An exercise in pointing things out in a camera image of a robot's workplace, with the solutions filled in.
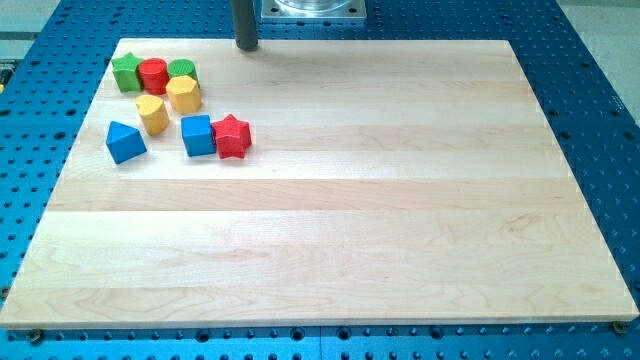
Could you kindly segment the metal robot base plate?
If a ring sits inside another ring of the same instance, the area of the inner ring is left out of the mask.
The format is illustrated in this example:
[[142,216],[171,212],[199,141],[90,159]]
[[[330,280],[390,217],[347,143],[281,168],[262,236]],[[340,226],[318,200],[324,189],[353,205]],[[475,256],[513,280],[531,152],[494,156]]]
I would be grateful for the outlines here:
[[262,0],[263,21],[361,21],[367,18],[365,0]]

